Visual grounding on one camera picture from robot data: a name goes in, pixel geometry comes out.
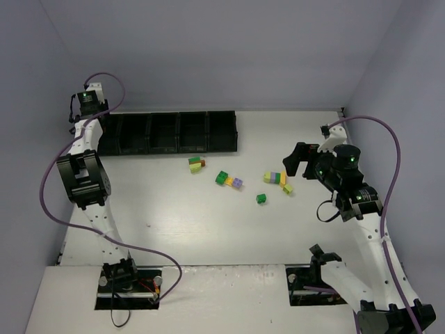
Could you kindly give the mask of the yellow curved lego brick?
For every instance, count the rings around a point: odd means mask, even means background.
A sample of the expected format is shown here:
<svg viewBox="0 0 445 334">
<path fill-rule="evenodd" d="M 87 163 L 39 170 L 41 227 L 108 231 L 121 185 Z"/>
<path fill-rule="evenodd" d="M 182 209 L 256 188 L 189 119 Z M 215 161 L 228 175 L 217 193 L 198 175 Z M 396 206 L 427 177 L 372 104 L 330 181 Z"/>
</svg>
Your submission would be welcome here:
<svg viewBox="0 0 445 334">
<path fill-rule="evenodd" d="M 279 185 L 280 185 L 282 188 L 286 185 L 286 178 L 287 178 L 287 176 L 286 176 L 286 171 L 283 170 L 283 171 L 280 173 L 280 183 L 279 183 Z"/>
</svg>

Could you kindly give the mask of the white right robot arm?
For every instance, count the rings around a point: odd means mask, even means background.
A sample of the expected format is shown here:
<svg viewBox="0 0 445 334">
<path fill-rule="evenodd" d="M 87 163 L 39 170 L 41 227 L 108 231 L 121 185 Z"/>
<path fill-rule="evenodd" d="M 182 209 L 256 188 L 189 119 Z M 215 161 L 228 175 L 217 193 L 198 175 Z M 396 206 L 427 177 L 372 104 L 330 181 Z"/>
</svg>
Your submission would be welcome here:
<svg viewBox="0 0 445 334">
<path fill-rule="evenodd" d="M 359 333 L 422 333 L 435 319 L 434 308 L 422 303 L 398 261 L 383 216 L 378 192 L 359 171 L 361 151 L 341 144 L 323 152 L 317 144 L 299 142 L 283 160 L 286 174 L 318 180 L 330 193 L 329 203 L 346 223 L 358 245 L 369 275 L 363 283 L 336 253 L 312 246 L 311 268 L 316 281 L 333 289 L 355 313 Z"/>
</svg>

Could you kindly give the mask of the purple small lego brick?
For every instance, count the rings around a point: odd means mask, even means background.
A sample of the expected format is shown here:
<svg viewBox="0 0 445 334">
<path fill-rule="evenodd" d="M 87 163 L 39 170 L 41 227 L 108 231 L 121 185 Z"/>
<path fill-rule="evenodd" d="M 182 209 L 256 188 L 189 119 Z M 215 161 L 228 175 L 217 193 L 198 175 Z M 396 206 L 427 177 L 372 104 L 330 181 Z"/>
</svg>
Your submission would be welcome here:
<svg viewBox="0 0 445 334">
<path fill-rule="evenodd" d="M 232 180 L 232 184 L 231 184 L 231 187 L 232 187 L 232 188 L 237 189 L 237 190 L 240 190 L 242 186 L 243 186 L 243 180 L 241 180 L 241 179 L 239 179 L 239 178 L 237 178 L 237 177 L 235 177 L 235 178 Z"/>
</svg>

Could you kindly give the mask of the green lime brown lego cluster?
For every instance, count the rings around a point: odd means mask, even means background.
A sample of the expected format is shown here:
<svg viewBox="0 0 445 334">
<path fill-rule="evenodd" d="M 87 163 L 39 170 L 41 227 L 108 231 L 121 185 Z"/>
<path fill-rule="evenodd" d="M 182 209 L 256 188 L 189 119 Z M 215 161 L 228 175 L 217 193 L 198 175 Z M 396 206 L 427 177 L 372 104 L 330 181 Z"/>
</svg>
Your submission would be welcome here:
<svg viewBox="0 0 445 334">
<path fill-rule="evenodd" d="M 188 159 L 189 170 L 191 173 L 198 173 L 206 165 L 206 161 L 201 157 L 192 157 Z"/>
</svg>

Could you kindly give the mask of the green small lego brick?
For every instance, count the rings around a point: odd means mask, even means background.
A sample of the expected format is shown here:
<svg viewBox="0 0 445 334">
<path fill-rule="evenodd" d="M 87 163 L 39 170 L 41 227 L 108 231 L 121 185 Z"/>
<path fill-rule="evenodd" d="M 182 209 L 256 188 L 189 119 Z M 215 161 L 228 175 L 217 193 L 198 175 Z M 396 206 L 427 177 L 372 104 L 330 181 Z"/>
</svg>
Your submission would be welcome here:
<svg viewBox="0 0 445 334">
<path fill-rule="evenodd" d="M 265 193 L 260 193 L 256 195 L 256 202 L 258 205 L 262 205 L 267 201 L 267 196 Z"/>
</svg>

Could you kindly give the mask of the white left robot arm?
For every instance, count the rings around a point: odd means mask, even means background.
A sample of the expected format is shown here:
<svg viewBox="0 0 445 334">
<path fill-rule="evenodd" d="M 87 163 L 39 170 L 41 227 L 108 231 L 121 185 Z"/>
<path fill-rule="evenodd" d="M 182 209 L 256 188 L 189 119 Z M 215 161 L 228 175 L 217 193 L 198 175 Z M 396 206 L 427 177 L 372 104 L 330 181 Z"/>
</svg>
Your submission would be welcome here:
<svg viewBox="0 0 445 334">
<path fill-rule="evenodd" d="M 76 141 L 56 165 L 69 200 L 82 211 L 88 226 L 98 231 L 102 257 L 99 284 L 108 285 L 112 292 L 130 292 L 138 280 L 138 270 L 111 212 L 111 183 L 97 152 L 103 129 L 99 119 L 90 119 L 107 111 L 108 101 L 100 83 L 86 84 L 84 91 L 74 96 L 80 103 L 80 115 L 74 118 Z"/>
</svg>

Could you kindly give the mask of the lime small lego brick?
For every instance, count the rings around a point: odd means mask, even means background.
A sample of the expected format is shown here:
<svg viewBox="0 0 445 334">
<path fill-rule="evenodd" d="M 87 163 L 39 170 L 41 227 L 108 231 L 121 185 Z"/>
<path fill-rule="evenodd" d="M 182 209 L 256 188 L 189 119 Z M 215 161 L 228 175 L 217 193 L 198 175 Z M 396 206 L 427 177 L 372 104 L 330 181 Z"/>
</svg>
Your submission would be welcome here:
<svg viewBox="0 0 445 334">
<path fill-rule="evenodd" d="M 282 189 L 287 195 L 290 195 L 293 191 L 293 187 L 290 184 L 285 184 Z"/>
</svg>

